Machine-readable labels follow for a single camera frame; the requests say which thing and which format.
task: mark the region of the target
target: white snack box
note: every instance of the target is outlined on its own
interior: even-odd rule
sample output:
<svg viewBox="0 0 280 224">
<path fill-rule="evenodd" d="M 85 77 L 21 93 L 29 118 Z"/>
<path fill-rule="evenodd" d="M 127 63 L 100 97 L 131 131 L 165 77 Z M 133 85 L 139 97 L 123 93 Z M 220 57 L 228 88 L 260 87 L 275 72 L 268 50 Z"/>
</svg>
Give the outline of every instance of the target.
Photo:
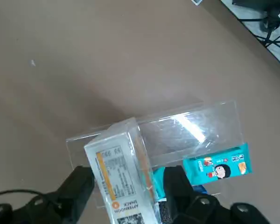
<svg viewBox="0 0 280 224">
<path fill-rule="evenodd" d="M 135 119 L 112 125 L 85 147 L 112 224 L 158 224 L 151 168 Z"/>
</svg>

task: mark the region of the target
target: orange logo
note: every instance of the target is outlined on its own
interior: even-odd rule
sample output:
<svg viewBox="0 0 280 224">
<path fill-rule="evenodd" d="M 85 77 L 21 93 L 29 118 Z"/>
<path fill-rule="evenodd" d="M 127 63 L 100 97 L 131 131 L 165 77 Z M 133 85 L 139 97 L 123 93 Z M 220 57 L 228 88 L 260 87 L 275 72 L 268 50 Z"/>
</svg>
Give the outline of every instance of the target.
<svg viewBox="0 0 280 224">
<path fill-rule="evenodd" d="M 115 208 L 115 209 L 118 209 L 119 208 L 119 203 L 118 202 L 113 202 L 112 207 Z"/>
</svg>

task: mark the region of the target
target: orange stripe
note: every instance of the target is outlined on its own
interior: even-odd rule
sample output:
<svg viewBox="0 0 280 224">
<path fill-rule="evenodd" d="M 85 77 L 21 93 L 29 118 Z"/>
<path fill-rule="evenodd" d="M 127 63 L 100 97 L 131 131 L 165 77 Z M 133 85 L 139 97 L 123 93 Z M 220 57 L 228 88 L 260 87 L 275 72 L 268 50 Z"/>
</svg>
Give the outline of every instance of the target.
<svg viewBox="0 0 280 224">
<path fill-rule="evenodd" d="M 98 158 L 98 163 L 99 163 L 99 166 L 101 167 L 101 170 L 102 170 L 102 173 L 103 173 L 103 176 L 104 176 L 104 179 L 105 179 L 105 182 L 106 182 L 106 185 L 107 185 L 107 188 L 108 188 L 111 200 L 115 201 L 116 197 L 115 197 L 114 191 L 112 189 L 112 185 L 110 183 L 110 179 L 109 179 L 109 176 L 108 176 L 108 172 L 107 172 L 107 169 L 106 169 L 106 166 L 105 166 L 102 154 L 101 153 L 97 153 L 97 158 Z"/>
</svg>

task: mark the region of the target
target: nutrition label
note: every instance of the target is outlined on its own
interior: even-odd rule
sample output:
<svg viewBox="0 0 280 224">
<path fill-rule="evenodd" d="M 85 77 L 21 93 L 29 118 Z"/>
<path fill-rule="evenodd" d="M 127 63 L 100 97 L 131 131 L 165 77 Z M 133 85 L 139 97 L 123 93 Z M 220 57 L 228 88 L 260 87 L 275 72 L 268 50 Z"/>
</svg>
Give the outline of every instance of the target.
<svg viewBox="0 0 280 224">
<path fill-rule="evenodd" d="M 120 146 L 97 153 L 102 184 L 112 200 L 135 194 L 126 160 Z"/>
</svg>

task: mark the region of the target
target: barcode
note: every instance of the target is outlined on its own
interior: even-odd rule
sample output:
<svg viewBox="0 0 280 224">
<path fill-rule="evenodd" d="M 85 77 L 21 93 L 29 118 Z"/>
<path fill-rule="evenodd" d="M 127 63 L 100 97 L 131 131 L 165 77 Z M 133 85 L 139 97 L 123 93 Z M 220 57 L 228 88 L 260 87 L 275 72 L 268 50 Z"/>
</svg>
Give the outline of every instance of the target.
<svg viewBox="0 0 280 224">
<path fill-rule="evenodd" d="M 144 224 L 141 213 L 117 219 L 118 224 Z"/>
</svg>

